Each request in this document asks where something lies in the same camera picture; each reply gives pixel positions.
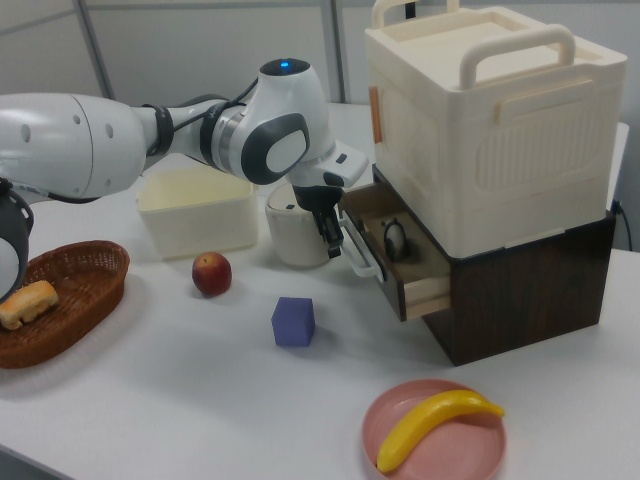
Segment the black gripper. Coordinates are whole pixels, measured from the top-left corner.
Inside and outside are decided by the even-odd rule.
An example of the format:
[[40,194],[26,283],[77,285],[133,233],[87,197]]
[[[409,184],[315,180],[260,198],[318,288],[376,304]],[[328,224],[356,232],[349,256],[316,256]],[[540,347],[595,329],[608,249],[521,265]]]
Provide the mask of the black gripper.
[[312,213],[326,244],[327,256],[335,258],[341,252],[344,237],[334,207],[340,201],[343,190],[333,186],[293,186],[293,192],[298,205]]

